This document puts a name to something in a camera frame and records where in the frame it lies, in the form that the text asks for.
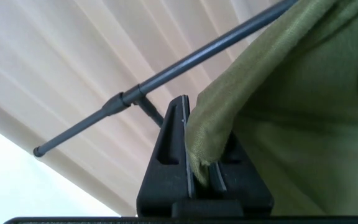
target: corrugated panel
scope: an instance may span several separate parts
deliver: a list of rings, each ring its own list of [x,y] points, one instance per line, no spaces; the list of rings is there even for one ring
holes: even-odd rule
[[[0,116],[8,114],[12,120],[0,128],[15,130],[7,127],[15,125],[43,141],[51,139],[117,92],[146,80],[272,2],[0,0]],[[181,94],[189,95],[194,106],[197,94],[257,35],[153,91],[150,100],[162,114]],[[131,215],[157,134],[157,125],[131,107],[65,142],[59,154],[45,162],[58,170],[68,170],[68,163],[84,170],[65,175],[80,187],[88,186],[84,188],[90,194],[120,214]],[[67,164],[51,162],[63,157]],[[97,194],[98,187],[81,181],[85,175],[92,177],[92,185],[118,196]]]

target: white curtain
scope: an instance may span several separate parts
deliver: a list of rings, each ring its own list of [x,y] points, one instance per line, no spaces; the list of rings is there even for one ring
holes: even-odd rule
[[[0,133],[26,151],[277,0],[0,0]],[[148,95],[197,94],[256,33]],[[159,128],[135,106],[41,158],[121,215],[135,199]]]

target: olive green cloth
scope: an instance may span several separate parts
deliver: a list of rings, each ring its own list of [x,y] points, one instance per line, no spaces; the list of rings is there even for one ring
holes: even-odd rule
[[[300,0],[200,93],[185,140],[202,184],[231,131],[274,215],[358,214],[358,0]]]

